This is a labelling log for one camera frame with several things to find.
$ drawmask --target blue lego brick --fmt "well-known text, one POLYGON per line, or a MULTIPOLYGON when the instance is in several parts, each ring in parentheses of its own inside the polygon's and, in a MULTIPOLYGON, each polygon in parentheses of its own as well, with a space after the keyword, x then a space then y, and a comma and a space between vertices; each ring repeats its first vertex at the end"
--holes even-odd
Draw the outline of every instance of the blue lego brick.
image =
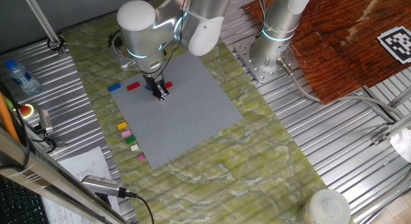
POLYGON ((115 85, 111 85, 111 86, 108 87, 107 89, 109 90, 109 92, 112 92, 112 91, 114 91, 114 90, 116 90, 116 89, 119 89, 119 88, 121 88, 120 83, 116 83, 115 85))

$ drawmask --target keyboard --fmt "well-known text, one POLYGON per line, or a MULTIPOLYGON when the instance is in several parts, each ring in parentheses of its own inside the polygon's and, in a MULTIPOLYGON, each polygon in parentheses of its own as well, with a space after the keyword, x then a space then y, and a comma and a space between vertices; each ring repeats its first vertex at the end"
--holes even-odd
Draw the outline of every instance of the keyboard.
POLYGON ((49 224, 40 195, 0 175, 0 223, 49 224))

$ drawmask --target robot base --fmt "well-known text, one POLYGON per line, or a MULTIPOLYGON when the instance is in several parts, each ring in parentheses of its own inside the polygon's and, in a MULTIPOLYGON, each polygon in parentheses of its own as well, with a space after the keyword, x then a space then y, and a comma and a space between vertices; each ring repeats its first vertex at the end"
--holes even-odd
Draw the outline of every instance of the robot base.
MULTIPOLYGON (((258 80, 260 83, 267 83, 277 78, 278 76, 285 74, 285 71, 282 67, 259 69, 254 65, 252 59, 250 58, 250 47, 254 43, 254 41, 254 36, 243 39, 235 43, 234 50, 238 53, 241 61, 250 69, 250 73, 254 75, 256 80, 258 80)), ((285 51, 283 61, 287 63, 289 68, 293 71, 300 68, 299 64, 294 58, 294 54, 290 50, 290 47, 288 47, 285 51)))

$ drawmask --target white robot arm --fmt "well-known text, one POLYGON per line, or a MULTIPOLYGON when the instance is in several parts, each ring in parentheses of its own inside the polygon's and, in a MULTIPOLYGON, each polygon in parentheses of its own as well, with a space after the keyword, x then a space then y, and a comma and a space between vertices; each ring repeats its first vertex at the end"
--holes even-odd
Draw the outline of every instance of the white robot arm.
MULTIPOLYGON (((275 0, 267 10, 264 36, 256 37, 250 56, 254 64, 276 66, 288 48, 302 11, 309 0, 275 0)), ((195 56, 210 52, 218 42, 231 0, 166 0, 158 8, 144 1, 125 3, 117 14, 120 30, 111 36, 109 48, 120 66, 129 64, 141 70, 149 89, 158 100, 168 95, 162 70, 166 47, 178 40, 195 56), (122 35, 131 58, 119 50, 122 35)))

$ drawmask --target red button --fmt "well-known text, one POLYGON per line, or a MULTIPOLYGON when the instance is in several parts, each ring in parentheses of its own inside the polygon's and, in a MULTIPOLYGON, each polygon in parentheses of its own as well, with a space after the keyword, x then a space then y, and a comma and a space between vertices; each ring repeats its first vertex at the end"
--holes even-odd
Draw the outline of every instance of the red button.
POLYGON ((26 105, 23 105, 21 108, 20 108, 20 113, 22 114, 22 115, 28 115, 28 114, 30 114, 30 108, 28 107, 28 106, 26 106, 26 105))

